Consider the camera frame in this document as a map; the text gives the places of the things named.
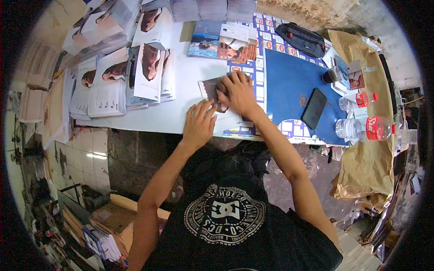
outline stack of brochures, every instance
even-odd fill
[[[227,0],[226,20],[250,23],[256,9],[257,0]]]
[[[138,21],[132,47],[147,43],[159,50],[166,50],[169,48],[172,25],[172,17],[167,8],[145,11]]]
[[[113,235],[102,228],[86,224],[82,231],[86,246],[101,259],[115,262],[122,256]]]
[[[174,53],[173,49],[161,51],[146,43],[131,49],[128,110],[175,99]]]
[[[196,0],[170,0],[170,9],[176,23],[201,19],[199,17],[199,4]]]
[[[69,104],[71,117],[77,120],[90,120],[88,108],[90,93],[95,78],[97,56],[83,60],[78,64],[75,90]]]
[[[127,45],[134,35],[140,0],[92,0],[73,25],[62,48],[72,55],[90,57]]]
[[[90,117],[126,114],[125,90],[127,48],[106,55],[96,64],[93,86],[90,88],[88,115]]]
[[[201,20],[225,21],[226,0],[197,0]]]

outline printed logo on shirt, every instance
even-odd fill
[[[187,229],[210,244],[237,245],[263,224],[265,203],[236,187],[210,185],[184,212]]]

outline smartphone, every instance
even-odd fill
[[[326,103],[326,96],[321,92],[321,90],[314,88],[306,109],[301,116],[301,120],[312,130],[316,128]]]

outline red bottle label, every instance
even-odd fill
[[[365,92],[357,93],[355,95],[355,102],[359,108],[367,107],[369,104],[368,95]]]
[[[383,136],[383,123],[380,117],[366,119],[366,137],[369,140],[380,140]]]

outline fanny pack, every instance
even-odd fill
[[[298,26],[296,23],[284,23],[276,28],[276,33],[289,45],[315,58],[325,54],[324,38],[318,33]]]

